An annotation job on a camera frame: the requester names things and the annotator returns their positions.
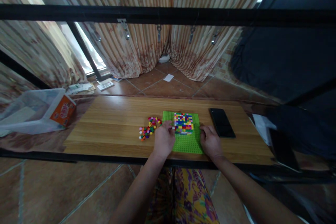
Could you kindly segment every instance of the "person's left hand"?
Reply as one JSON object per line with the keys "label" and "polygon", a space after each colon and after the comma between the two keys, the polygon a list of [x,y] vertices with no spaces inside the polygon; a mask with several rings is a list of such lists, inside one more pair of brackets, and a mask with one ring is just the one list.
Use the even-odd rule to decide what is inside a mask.
{"label": "person's left hand", "polygon": [[165,121],[155,131],[154,153],[165,160],[171,153],[175,143],[175,130],[170,124],[172,121]]}

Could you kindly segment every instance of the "curtain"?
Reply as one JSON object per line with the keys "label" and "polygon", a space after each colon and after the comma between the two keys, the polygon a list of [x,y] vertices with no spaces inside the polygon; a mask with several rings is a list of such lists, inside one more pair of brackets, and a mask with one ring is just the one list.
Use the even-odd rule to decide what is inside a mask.
{"label": "curtain", "polygon": [[[42,0],[0,0],[44,4]],[[0,21],[0,50],[48,84],[60,88],[86,81],[82,66],[55,22]]]}
{"label": "curtain", "polygon": [[[70,5],[111,5],[145,7],[252,8],[256,0],[66,0]],[[88,37],[112,73],[120,78],[134,78],[151,71],[162,54],[189,79],[203,81],[235,36],[238,27],[219,27],[218,41],[211,39],[218,27],[197,26],[189,44],[190,27],[162,26],[161,43],[155,25],[129,24],[130,40],[125,39],[120,24],[82,24]]]}
{"label": "curtain", "polygon": [[24,91],[35,89],[38,88],[0,63],[0,112]]}

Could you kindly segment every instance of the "wooden tabletop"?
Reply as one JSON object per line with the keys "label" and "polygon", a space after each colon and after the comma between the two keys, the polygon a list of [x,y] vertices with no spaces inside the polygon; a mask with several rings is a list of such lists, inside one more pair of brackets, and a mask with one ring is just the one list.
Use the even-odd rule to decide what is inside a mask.
{"label": "wooden tabletop", "polygon": [[[154,135],[139,140],[139,127],[148,117],[162,119],[163,111],[196,113],[204,125],[213,125],[209,108],[224,109],[236,138],[221,138],[226,157],[233,163],[272,165],[273,154],[239,105],[233,101],[98,96],[67,140],[65,153],[147,158]],[[169,159],[208,161],[205,155],[172,152]]]}

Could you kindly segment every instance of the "green baseplate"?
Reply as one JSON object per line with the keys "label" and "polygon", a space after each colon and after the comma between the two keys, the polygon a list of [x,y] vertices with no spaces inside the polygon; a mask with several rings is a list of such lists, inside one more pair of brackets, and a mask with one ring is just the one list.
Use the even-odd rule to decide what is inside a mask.
{"label": "green baseplate", "polygon": [[[174,113],[164,111],[162,116],[162,121],[172,121],[174,123]],[[186,152],[186,153],[195,153],[195,154],[204,154],[203,149],[200,143],[200,120],[198,118],[198,114],[191,114],[192,123],[194,124],[194,132],[190,135],[180,135],[175,134],[175,144],[173,151],[175,152]]]}

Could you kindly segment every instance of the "black smartphone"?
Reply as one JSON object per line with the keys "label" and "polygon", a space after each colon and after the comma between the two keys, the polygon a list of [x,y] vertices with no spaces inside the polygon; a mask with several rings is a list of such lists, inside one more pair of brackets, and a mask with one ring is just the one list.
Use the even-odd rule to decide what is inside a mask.
{"label": "black smartphone", "polygon": [[301,172],[300,166],[286,135],[275,129],[269,128],[268,130],[272,140],[276,161],[293,171]]}
{"label": "black smartphone", "polygon": [[226,116],[223,109],[219,108],[210,108],[210,114],[212,121],[215,125],[217,134],[220,137],[225,138],[236,138],[235,133],[230,125],[229,119]]}

